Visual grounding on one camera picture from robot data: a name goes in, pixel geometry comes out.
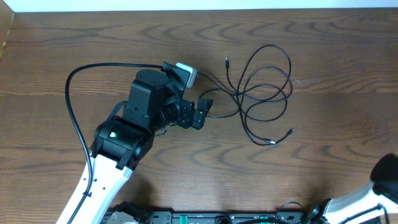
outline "green terminal block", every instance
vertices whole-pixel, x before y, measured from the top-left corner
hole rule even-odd
[[[260,219],[268,219],[268,216],[260,216]]]
[[[180,216],[180,224],[188,224],[188,215]]]

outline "black cable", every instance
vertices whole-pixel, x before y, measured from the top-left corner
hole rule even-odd
[[[340,224],[348,223],[349,221],[354,220],[354,219],[356,219],[356,218],[358,218],[358,217],[361,217],[361,216],[363,216],[363,215],[365,215],[365,214],[368,214],[369,212],[373,212],[373,211],[381,210],[381,209],[384,210],[384,216],[385,216],[385,218],[386,218],[386,224],[390,224],[390,220],[388,219],[387,210],[386,210],[386,208],[385,208],[382,204],[378,204],[378,205],[376,205],[376,206],[373,207],[373,208],[370,208],[370,209],[367,209],[367,210],[365,210],[365,211],[359,212],[359,213],[353,215],[352,217],[348,217],[348,218],[346,218],[343,222],[341,222]]]
[[[299,207],[301,207],[301,209],[303,210],[303,212],[304,212],[305,214],[308,214],[308,211],[307,211],[307,210],[303,207],[303,205],[301,205],[300,203],[298,203],[298,202],[286,202],[286,203],[284,203],[283,205],[281,205],[281,206],[276,210],[276,212],[275,212],[275,217],[276,217],[276,219],[280,220],[280,216],[278,216],[278,213],[280,212],[280,210],[282,210],[284,207],[286,207],[286,206],[288,206],[288,205],[298,205]]]
[[[83,193],[83,196],[79,202],[79,204],[77,205],[75,211],[72,213],[72,216],[70,217],[68,224],[71,224],[73,219],[75,218],[76,214],[78,213],[80,207],[83,205],[83,202],[85,201],[87,196],[90,196],[90,189],[91,189],[91,185],[93,184],[93,168],[91,165],[91,159],[90,159],[90,152],[88,151],[88,147],[86,145],[85,139],[83,137],[83,134],[80,131],[79,125],[77,123],[77,120],[75,118],[75,114],[73,113],[72,110],[72,105],[70,103],[70,97],[69,97],[69,86],[70,86],[70,82],[73,78],[73,76],[78,73],[79,71],[82,71],[84,69],[87,68],[93,68],[93,67],[103,67],[103,66],[121,66],[121,67],[142,67],[142,68],[162,68],[162,66],[160,65],[147,65],[147,64],[132,64],[132,63],[94,63],[94,64],[90,64],[90,65],[84,65],[82,67],[78,67],[76,69],[74,69],[74,71],[72,71],[67,79],[67,83],[65,85],[65,100],[67,102],[67,108],[68,108],[68,112],[70,115],[70,119],[72,120],[72,123],[76,129],[77,135],[80,138],[80,142],[81,145],[83,146],[83,150],[85,152],[85,156],[86,156],[86,162],[87,162],[87,166],[88,166],[88,183],[87,183],[87,188],[85,190],[85,192]]]
[[[288,74],[286,74],[283,70],[281,70],[281,69],[279,69],[279,68],[277,68],[277,67],[262,67],[262,68],[259,68],[259,69],[256,70],[252,75],[250,75],[250,77],[246,80],[246,83],[244,84],[243,90],[240,91],[239,88],[240,88],[240,86],[241,86],[241,83],[242,83],[242,80],[243,80],[243,76],[245,75],[246,70],[248,69],[248,66],[249,66],[251,60],[252,60],[253,57],[258,53],[258,51],[260,51],[261,49],[264,49],[264,48],[266,48],[266,47],[274,47],[274,48],[280,50],[280,51],[286,56],[287,60],[289,61],[289,72],[288,72]],[[287,136],[291,135],[291,134],[293,133],[293,131],[294,131],[294,128],[290,129],[290,130],[285,134],[284,137],[280,138],[280,139],[277,140],[277,141],[273,141],[273,140],[268,139],[268,138],[262,138],[262,137],[257,136],[256,134],[254,134],[254,133],[249,129],[248,122],[247,122],[247,119],[249,118],[250,120],[255,121],[255,122],[268,123],[268,122],[275,121],[275,120],[279,119],[279,118],[286,112],[286,108],[287,108],[287,99],[292,95],[292,92],[293,92],[293,84],[292,84],[292,81],[290,80],[290,73],[291,73],[291,71],[292,71],[292,62],[290,61],[289,55],[288,55],[282,48],[280,48],[280,47],[278,47],[278,46],[276,46],[276,45],[264,45],[264,46],[258,48],[258,49],[251,55],[250,59],[248,60],[246,66],[245,66],[245,68],[244,68],[244,70],[243,70],[243,72],[242,72],[241,78],[239,79],[239,83],[238,83],[238,87],[237,87],[237,88],[235,88],[235,86],[231,83],[231,80],[229,79],[229,60],[228,60],[228,58],[226,58],[226,60],[225,60],[225,67],[226,67],[226,77],[227,77],[228,83],[229,83],[229,85],[230,85],[230,87],[232,88],[233,91],[231,92],[231,91],[229,91],[229,90],[226,90],[225,88],[221,87],[221,85],[219,85],[217,82],[215,82],[212,78],[210,78],[208,75],[205,75],[204,73],[198,72],[198,74],[203,75],[204,77],[206,77],[207,79],[209,79],[211,82],[213,82],[213,83],[217,86],[217,88],[204,91],[204,92],[199,96],[199,98],[202,98],[205,94],[207,94],[207,93],[209,93],[209,92],[212,92],[212,91],[223,91],[223,92],[227,93],[227,94],[233,99],[233,101],[236,103],[236,105],[238,106],[238,108],[237,108],[237,110],[236,110],[234,113],[229,114],[229,115],[224,115],[224,116],[212,116],[212,115],[209,115],[209,114],[208,114],[207,117],[209,117],[209,118],[229,118],[229,117],[232,117],[232,116],[236,115],[237,113],[239,113],[239,115],[240,115],[240,117],[241,117],[242,126],[243,126],[243,129],[244,129],[244,132],[246,133],[246,136],[250,139],[250,141],[252,141],[254,144],[257,144],[257,145],[259,145],[259,146],[269,146],[269,145],[278,144],[278,143],[280,143],[281,141],[283,141],[285,138],[287,138]],[[273,85],[273,84],[263,83],[263,84],[258,84],[258,85],[254,86],[254,87],[251,87],[251,88],[247,89],[248,84],[249,84],[251,78],[252,78],[253,76],[255,76],[255,75],[256,75],[258,72],[260,72],[261,70],[267,70],[267,69],[272,69],[272,70],[275,70],[275,71],[279,72],[280,74],[282,74],[282,75],[286,78],[286,82],[284,83],[284,85],[283,85],[281,88],[279,88],[279,87],[277,87],[277,86],[275,86],[275,85]],[[285,92],[284,92],[284,88],[286,87],[286,85],[287,85],[288,83],[289,83],[289,85],[290,85],[290,92],[289,92],[288,95],[286,95]],[[275,93],[273,96],[271,96],[271,97],[269,97],[269,98],[266,98],[266,99],[263,99],[263,100],[247,95],[247,93],[248,93],[249,91],[254,90],[254,89],[256,89],[256,88],[258,88],[258,87],[260,87],[260,86],[269,86],[269,87],[271,87],[271,88],[275,88],[275,89],[277,89],[277,93]],[[284,97],[283,97],[282,99],[279,99],[279,100],[274,100],[274,98],[275,98],[276,96],[278,96],[279,93],[281,93]],[[251,105],[246,111],[244,111],[244,110],[242,109],[243,99],[244,99],[244,98],[249,98],[249,99],[251,99],[251,100],[256,101],[257,103],[254,103],[254,104]],[[249,111],[250,111],[253,107],[257,106],[257,105],[260,105],[260,104],[262,104],[262,103],[280,103],[280,102],[283,102],[283,101],[284,101],[284,103],[285,103],[284,109],[283,109],[283,111],[282,111],[278,116],[276,116],[275,118],[267,119],[267,120],[261,120],[261,119],[252,118],[251,116],[248,115],[248,114],[249,114]],[[258,143],[255,139],[260,140],[260,141],[263,141],[263,142],[265,142],[265,143]]]

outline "white wall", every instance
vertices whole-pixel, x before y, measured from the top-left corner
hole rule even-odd
[[[398,7],[398,0],[4,0],[14,12]]]

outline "wooden table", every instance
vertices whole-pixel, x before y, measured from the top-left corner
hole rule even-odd
[[[54,223],[85,158],[64,98],[68,74],[97,62],[184,62],[236,85],[250,55],[277,44],[293,63],[287,112],[250,124],[282,144],[259,147],[237,116],[207,119],[200,131],[170,128],[156,138],[112,205],[125,200],[174,210],[274,210],[339,197],[369,180],[374,164],[398,152],[397,9],[90,12],[17,14],[0,62],[0,217],[2,223]],[[287,61],[265,50],[249,67]],[[88,144],[113,106],[128,98],[138,69],[79,73],[71,98]],[[282,83],[264,72],[251,86]],[[213,84],[198,77],[186,98]],[[261,89],[256,96],[274,90]],[[213,114],[235,110],[221,93]],[[270,118],[283,107],[265,105]]]

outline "cable end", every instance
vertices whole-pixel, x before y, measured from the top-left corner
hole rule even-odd
[[[290,129],[290,130],[287,132],[286,136],[290,136],[293,132],[294,132],[294,128]]]
[[[275,141],[273,141],[273,140],[270,140],[270,139],[266,139],[266,140],[264,140],[266,143],[269,143],[269,144],[276,144],[276,142]]]
[[[229,59],[228,59],[228,57],[225,57],[225,67],[226,67],[226,69],[229,69]]]

